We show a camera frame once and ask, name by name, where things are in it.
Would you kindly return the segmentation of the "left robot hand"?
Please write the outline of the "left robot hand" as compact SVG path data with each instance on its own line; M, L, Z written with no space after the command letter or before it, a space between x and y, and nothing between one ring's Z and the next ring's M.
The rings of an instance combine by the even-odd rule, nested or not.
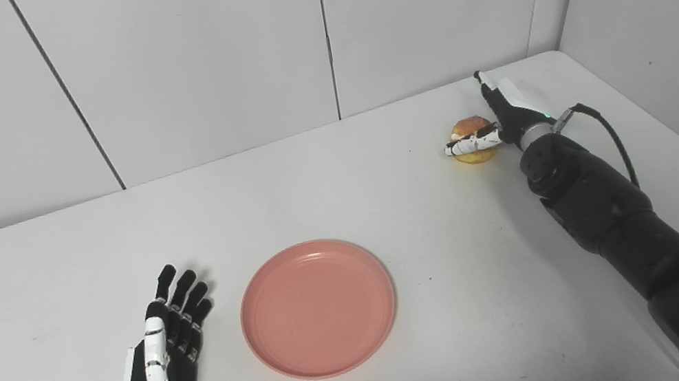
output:
M193 270L165 265L147 307L144 337L127 356L125 381L198 381L203 325L213 302Z

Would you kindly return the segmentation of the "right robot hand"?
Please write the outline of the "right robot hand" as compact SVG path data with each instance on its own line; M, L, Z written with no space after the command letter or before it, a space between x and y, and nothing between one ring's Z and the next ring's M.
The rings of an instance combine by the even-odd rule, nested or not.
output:
M444 147L447 156L457 158L481 153L503 143L524 149L539 136L554 131L557 119L538 102L529 102L511 79L495 81L487 72L479 70L473 75L482 98L497 120L474 132L455 135Z

